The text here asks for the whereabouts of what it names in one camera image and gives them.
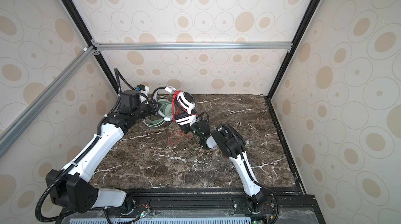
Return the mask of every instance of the wallpaper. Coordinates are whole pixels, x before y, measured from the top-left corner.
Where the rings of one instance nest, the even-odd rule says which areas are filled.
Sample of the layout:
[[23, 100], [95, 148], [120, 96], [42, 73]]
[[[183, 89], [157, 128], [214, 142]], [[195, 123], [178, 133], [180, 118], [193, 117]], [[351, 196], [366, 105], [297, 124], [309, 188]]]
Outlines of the wallpaper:
[[401, 220], [401, 0], [323, 0], [272, 103], [328, 224]]
[[97, 42], [292, 41], [310, 0], [74, 0]]
[[[71, 161], [96, 133], [117, 96], [90, 57], [0, 158], [0, 223], [35, 222], [34, 207], [47, 188], [45, 177]], [[47, 198], [43, 215], [61, 207]]]
[[267, 94], [286, 49], [102, 51], [132, 85], [192, 94]]
[[82, 51], [73, 25], [58, 0], [0, 0], [0, 134]]

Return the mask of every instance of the brown marble surface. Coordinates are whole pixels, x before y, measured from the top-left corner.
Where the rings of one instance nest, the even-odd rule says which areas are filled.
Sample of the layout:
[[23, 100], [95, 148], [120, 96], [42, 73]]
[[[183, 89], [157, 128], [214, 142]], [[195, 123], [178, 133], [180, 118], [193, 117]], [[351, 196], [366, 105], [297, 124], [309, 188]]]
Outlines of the brown marble surface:
[[[265, 186], [294, 186], [292, 172], [262, 95], [194, 95], [198, 112], [208, 111], [213, 131], [229, 123], [247, 140], [247, 155], [258, 181]], [[142, 122], [108, 152], [91, 184], [97, 187], [242, 187], [233, 163], [218, 148], [199, 149], [193, 137], [171, 145], [179, 132], [174, 122], [149, 128]], [[170, 138], [178, 140], [179, 134]]]

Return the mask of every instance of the metal bar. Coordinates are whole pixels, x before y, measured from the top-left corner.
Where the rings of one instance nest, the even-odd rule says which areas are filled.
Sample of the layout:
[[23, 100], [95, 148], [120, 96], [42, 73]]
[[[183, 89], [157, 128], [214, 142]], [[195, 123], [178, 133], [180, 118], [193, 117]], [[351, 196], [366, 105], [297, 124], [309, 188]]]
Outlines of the metal bar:
[[271, 99], [274, 95], [274, 92], [276, 91], [278, 85], [280, 84], [281, 79], [284, 76], [285, 71], [287, 70], [288, 64], [290, 63], [292, 56], [294, 56], [295, 51], [298, 48], [299, 43], [302, 40], [302, 37], [306, 31], [306, 28], [309, 25], [309, 22], [312, 20], [312, 17], [319, 5], [320, 0], [311, 0], [308, 8], [306, 9], [305, 14], [303, 15], [302, 21], [299, 24], [298, 30], [295, 33], [294, 39], [292, 40], [293, 45], [289, 53], [284, 57], [283, 64], [281, 65], [274, 81], [273, 85], [270, 88], [270, 91], [268, 93], [268, 98]]
[[[80, 16], [77, 8], [75, 7], [72, 0], [61, 0], [67, 9], [68, 13], [70, 14], [72, 20], [76, 24], [78, 30], [81, 32], [81, 35], [85, 39], [86, 43], [89, 46], [93, 46], [92, 35], [90, 34], [88, 28], [86, 27], [85, 23], [83, 22], [82, 17]], [[104, 60], [103, 56], [99, 53], [95, 56], [96, 60], [98, 61], [100, 67], [102, 68], [104, 74], [106, 75], [107, 79], [109, 80], [110, 84], [113, 86], [114, 90], [118, 92], [117, 88], [117, 81], [115, 80], [112, 71], [109, 69], [106, 61]]]
[[295, 183], [296, 183], [296, 185], [298, 187], [301, 188], [303, 194], [306, 194], [305, 187], [303, 186], [301, 177], [299, 176], [299, 173], [298, 173], [298, 169], [295, 166], [294, 159], [293, 159], [293, 157], [291, 155], [291, 152], [289, 151], [287, 140], [286, 140], [286, 138], [285, 138], [285, 136], [283, 134], [283, 130], [281, 129], [281, 126], [280, 126], [280, 124], [278, 122], [278, 119], [277, 119], [277, 116], [275, 114], [272, 102], [270, 101], [270, 99], [268, 99], [267, 96], [264, 96], [264, 97], [265, 97], [266, 103], [268, 104], [268, 109], [269, 109], [270, 115], [272, 117], [272, 121], [274, 123], [274, 126], [276, 127], [277, 136], [278, 136], [278, 138], [279, 138], [279, 140], [281, 142], [281, 145], [283, 146], [284, 153], [286, 154], [288, 166], [291, 169], [292, 174], [294, 176]]
[[291, 49], [292, 42], [96, 43], [98, 50]]
[[0, 157], [10, 148], [18, 137], [27, 129], [39, 113], [56, 96], [63, 86], [87, 60], [88, 56], [93, 55], [93, 46], [88, 46], [88, 50], [82, 51], [61, 74], [30, 104], [25, 111], [3, 132], [0, 136]]

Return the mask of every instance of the silver horizontal rail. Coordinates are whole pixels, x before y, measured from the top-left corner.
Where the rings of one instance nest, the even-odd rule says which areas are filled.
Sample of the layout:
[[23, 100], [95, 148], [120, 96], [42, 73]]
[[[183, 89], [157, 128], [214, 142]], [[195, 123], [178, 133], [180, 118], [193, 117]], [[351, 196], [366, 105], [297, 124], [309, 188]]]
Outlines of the silver horizontal rail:
[[290, 49], [292, 42], [95, 43], [98, 50]]
[[28, 128], [39, 113], [57, 95], [63, 86], [71, 79], [88, 56], [94, 54], [93, 46], [88, 46], [65, 68], [54, 81], [30, 104], [0, 136], [0, 157], [6, 153], [10, 146]]

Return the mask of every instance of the black metal frame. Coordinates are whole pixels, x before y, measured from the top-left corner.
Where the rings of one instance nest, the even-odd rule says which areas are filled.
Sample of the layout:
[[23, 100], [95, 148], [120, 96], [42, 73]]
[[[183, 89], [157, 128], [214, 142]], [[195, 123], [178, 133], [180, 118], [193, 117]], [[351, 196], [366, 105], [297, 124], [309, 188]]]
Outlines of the black metal frame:
[[[82, 17], [79, 15], [79, 12], [77, 8], [75, 7], [74, 3], [72, 0], [61, 0], [63, 2], [64, 7], [67, 9], [69, 15], [73, 19], [74, 23], [76, 24], [79, 32], [83, 36], [85, 42], [88, 44], [88, 46], [93, 46], [94, 49], [96, 50], [96, 46], [93, 45], [93, 42], [91, 41], [93, 39], [92, 35], [90, 34], [88, 28], [86, 27], [85, 23], [82, 20]], [[113, 86], [114, 90], [116, 93], [118, 92], [117, 89], [117, 82], [115, 81], [115, 78], [113, 76], [112, 71], [109, 69], [109, 66], [107, 65], [106, 61], [104, 60], [102, 54], [100, 51], [97, 51], [98, 54], [95, 54], [95, 58], [98, 61], [100, 67], [102, 68], [104, 74], [110, 81], [110, 84]]]
[[[83, 35], [86, 43], [88, 45], [94, 46], [92, 40], [92, 36], [88, 31], [85, 23], [83, 22], [78, 10], [76, 9], [72, 0], [61, 0], [66, 7], [68, 13], [72, 17], [79, 31]], [[298, 27], [297, 32], [295, 33], [293, 39], [293, 46], [289, 53], [284, 57], [283, 63], [278, 71], [277, 76], [274, 79], [273, 85], [268, 93], [265, 96], [265, 101], [268, 105], [269, 112], [272, 116], [272, 120], [277, 129], [278, 137], [282, 143], [284, 152], [287, 156], [287, 161], [291, 171], [293, 172], [295, 187], [272, 187], [271, 189], [276, 193], [279, 201], [280, 207], [308, 207], [312, 208], [315, 211], [315, 214], [318, 218], [319, 223], [325, 224], [323, 219], [322, 212], [317, 204], [314, 196], [306, 195], [304, 186], [302, 181], [300, 180], [300, 176], [298, 174], [298, 170], [294, 163], [293, 157], [289, 151], [287, 141], [283, 135], [283, 131], [280, 127], [280, 124], [277, 120], [277, 116], [273, 109], [271, 99], [280, 84], [280, 81], [295, 53], [297, 47], [304, 35], [306, 28], [308, 27], [313, 14], [318, 7], [320, 0], [311, 0], [308, 8], [306, 9], [305, 15], [302, 18], [302, 21]], [[99, 54], [96, 55], [96, 59], [99, 65], [102, 67], [105, 75], [108, 77], [110, 83], [117, 91], [117, 83], [115, 78], [110, 71], [106, 61], [102, 57], [100, 51]], [[243, 192], [243, 188], [191, 188], [191, 189], [183, 189], [183, 188], [160, 188], [160, 189], [132, 189], [128, 190], [133, 197], [138, 199], [139, 201], [146, 202], [155, 210], [163, 210], [163, 209], [175, 209], [175, 210], [183, 210], [183, 209], [232, 209], [235, 210], [234, 201], [238, 199], [245, 199], [245, 193]], [[161, 202], [166, 202], [168, 200], [168, 206], [163, 206]], [[115, 208], [108, 209], [109, 215], [117, 215], [115, 212]]]

